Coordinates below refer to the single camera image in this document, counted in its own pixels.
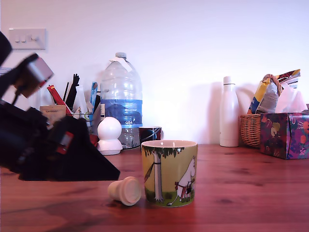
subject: tissue box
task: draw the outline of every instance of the tissue box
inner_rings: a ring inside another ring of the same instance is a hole
[[[261,114],[260,151],[285,160],[309,157],[309,113]]]

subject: mug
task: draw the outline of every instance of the mug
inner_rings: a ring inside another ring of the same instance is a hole
[[[195,195],[197,143],[153,140],[141,144],[144,188],[147,201],[178,207]]]
[[[162,127],[139,127],[140,144],[151,140],[161,140],[162,135]]]

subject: white round lamp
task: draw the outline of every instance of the white round lamp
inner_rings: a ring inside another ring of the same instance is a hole
[[[114,117],[106,117],[98,125],[98,151],[101,154],[116,155],[122,150],[121,142],[118,140],[121,135],[121,124]]]

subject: tree illustration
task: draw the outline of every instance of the tree illustration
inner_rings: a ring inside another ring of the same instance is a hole
[[[173,155],[174,157],[176,157],[177,154],[179,154],[182,150],[184,150],[184,147],[162,148],[162,147],[142,146],[142,149],[144,150],[146,157],[149,155],[154,156],[154,162],[148,169],[144,182],[147,181],[154,167],[155,200],[159,202],[163,202],[162,182],[161,182],[161,157],[163,156],[164,158],[166,158],[167,156],[170,156],[170,155]]]

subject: wicker basket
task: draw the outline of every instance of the wicker basket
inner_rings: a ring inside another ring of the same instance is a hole
[[[278,95],[280,96],[282,92],[282,87],[276,77],[273,75],[267,74],[263,81],[267,78],[271,78],[272,81],[278,88]],[[254,148],[260,148],[260,139],[261,139],[261,115],[242,115],[240,116],[240,138],[243,143],[247,146]]]

